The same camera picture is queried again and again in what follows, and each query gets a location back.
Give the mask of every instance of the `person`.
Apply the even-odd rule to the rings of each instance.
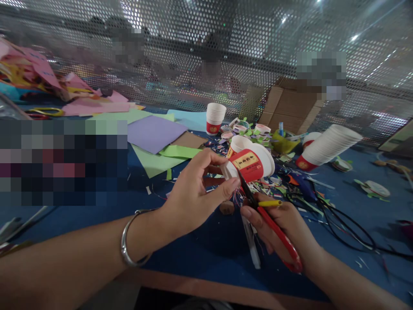
[[[165,204],[132,221],[126,245],[134,261],[198,228],[231,197],[239,179],[205,178],[207,173],[221,174],[218,166],[226,161],[209,149],[200,152],[182,171]],[[206,186],[217,183],[222,184],[206,193]],[[271,198],[257,194],[256,199]],[[410,309],[324,251],[291,203],[269,212],[298,251],[304,274],[338,309]],[[268,253],[288,260],[284,246],[255,210],[245,205],[241,214],[256,227]],[[2,309],[76,309],[127,269],[120,239],[130,219],[73,231],[1,258]]]

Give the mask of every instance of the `wooden table edge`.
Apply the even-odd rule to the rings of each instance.
[[[138,268],[129,268],[118,276],[116,280],[164,291],[272,310],[335,309],[333,304],[328,302],[313,301],[300,297]]]

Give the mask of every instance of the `bracelet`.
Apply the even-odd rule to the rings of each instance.
[[[142,262],[137,262],[136,263],[130,258],[129,254],[128,254],[128,250],[126,248],[126,234],[128,232],[129,226],[138,215],[141,215],[143,213],[150,212],[150,211],[153,211],[153,210],[156,210],[156,209],[136,210],[135,215],[129,220],[128,224],[126,224],[125,228],[123,229],[122,239],[120,241],[120,252],[122,253],[123,260],[130,267],[141,267],[141,266],[145,265],[145,263],[151,257],[152,253],[150,253],[146,257],[144,257]]]

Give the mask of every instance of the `red scissors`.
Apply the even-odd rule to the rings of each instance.
[[[296,249],[294,248],[293,244],[291,243],[290,239],[285,235],[285,233],[281,230],[281,228],[273,221],[273,219],[269,216],[267,211],[263,206],[260,206],[259,203],[254,199],[254,196],[252,192],[250,191],[250,188],[248,187],[247,183],[245,182],[245,179],[242,177],[241,172],[237,169],[238,175],[241,180],[241,187],[245,193],[246,198],[250,201],[251,207],[254,210],[257,210],[261,216],[264,218],[264,221],[268,224],[268,226],[271,227],[271,229],[277,234],[277,236],[280,238],[281,242],[283,245],[287,248],[288,253],[292,257],[294,264],[288,263],[284,260],[283,263],[290,269],[292,272],[295,273],[300,273],[302,272],[302,263],[300,256],[298,255]]]

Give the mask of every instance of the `stack of paper cups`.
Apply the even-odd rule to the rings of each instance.
[[[209,103],[206,108],[206,133],[216,136],[221,128],[227,107],[219,103]]]
[[[296,165],[304,171],[311,171],[331,161],[363,137],[340,125],[331,125],[321,136],[305,148],[296,160]]]

